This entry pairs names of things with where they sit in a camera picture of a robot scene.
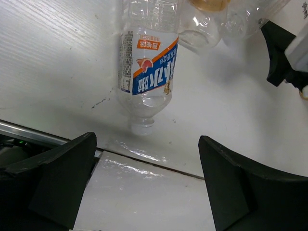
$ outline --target black object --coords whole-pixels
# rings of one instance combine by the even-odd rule
[[[308,230],[308,178],[260,164],[207,136],[199,151],[217,231]]]
[[[0,168],[0,230],[73,229],[91,174],[96,136]]]
[[[284,54],[284,51],[295,39],[295,35],[273,22],[268,22],[261,30],[269,50],[270,72],[267,81],[278,87],[286,80],[302,91],[308,85],[308,73],[293,70]]]

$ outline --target clear plastic bottle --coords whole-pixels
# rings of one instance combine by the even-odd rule
[[[136,135],[172,98],[181,0],[123,0],[117,95]]]
[[[184,0],[180,44],[194,52],[215,47],[222,38],[230,0]]]
[[[269,21],[290,0],[231,0],[224,37],[246,39]]]

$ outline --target blue label section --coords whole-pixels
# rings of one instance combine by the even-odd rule
[[[133,80],[133,95],[143,94],[165,85],[168,80],[172,80],[177,51],[178,45],[176,44],[154,62],[153,67],[149,67],[146,73],[142,72],[136,76]]]

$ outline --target orange label patch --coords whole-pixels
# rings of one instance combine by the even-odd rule
[[[160,42],[153,42],[144,39],[138,40],[137,49],[146,49],[158,51],[160,47]]]

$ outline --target black scuff mark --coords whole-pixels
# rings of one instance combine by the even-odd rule
[[[106,99],[103,99],[102,101],[98,102],[97,104],[95,104],[92,109],[94,109],[97,105],[101,104],[102,102],[104,102]]]

